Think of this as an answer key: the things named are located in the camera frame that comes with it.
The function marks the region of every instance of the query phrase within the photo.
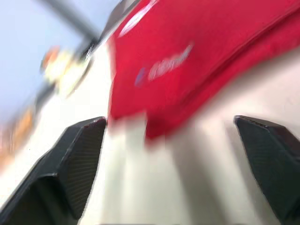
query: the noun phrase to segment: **white surface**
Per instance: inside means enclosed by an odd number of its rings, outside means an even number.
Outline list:
[[[40,123],[0,177],[0,205],[62,131],[106,116],[110,62],[106,45],[78,90],[54,96]],[[106,132],[97,178],[81,225],[278,225],[250,172],[234,115],[268,119],[299,137],[300,49],[259,65],[224,88],[169,140],[143,144],[144,121]]]

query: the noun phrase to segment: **blurry background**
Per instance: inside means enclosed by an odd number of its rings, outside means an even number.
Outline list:
[[[78,51],[99,38],[120,0],[11,0],[0,9],[0,122],[45,88],[40,73],[53,45]]]

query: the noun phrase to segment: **red fabric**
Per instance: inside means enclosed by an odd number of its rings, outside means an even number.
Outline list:
[[[149,139],[174,131],[242,71],[300,44],[300,0],[157,0],[120,36],[149,3],[142,0],[112,36],[110,108],[113,120],[146,111]],[[189,45],[178,66],[151,73]]]

